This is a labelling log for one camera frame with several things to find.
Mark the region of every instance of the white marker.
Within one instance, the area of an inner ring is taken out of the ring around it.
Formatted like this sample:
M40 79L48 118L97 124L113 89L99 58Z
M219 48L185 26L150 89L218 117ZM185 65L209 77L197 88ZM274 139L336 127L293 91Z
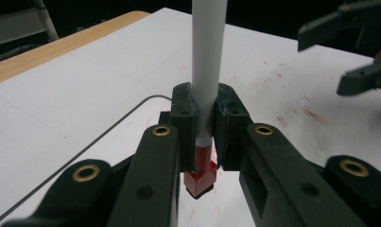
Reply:
M193 0L192 96L199 109L196 147L212 145L227 0Z

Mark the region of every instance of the white rod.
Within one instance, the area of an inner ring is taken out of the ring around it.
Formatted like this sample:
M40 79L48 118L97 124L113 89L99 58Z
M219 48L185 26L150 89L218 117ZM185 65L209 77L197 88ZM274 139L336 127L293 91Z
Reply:
M193 0L192 96L199 109L196 146L212 144L227 0Z

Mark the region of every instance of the wooden strip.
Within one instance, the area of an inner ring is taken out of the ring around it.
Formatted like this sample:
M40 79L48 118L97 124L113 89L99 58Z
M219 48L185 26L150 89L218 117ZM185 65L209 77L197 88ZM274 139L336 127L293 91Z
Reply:
M21 55L0 61L0 82L111 34L117 29L128 26L148 15L149 13L143 11L128 12L122 16L92 26L53 43L40 46Z

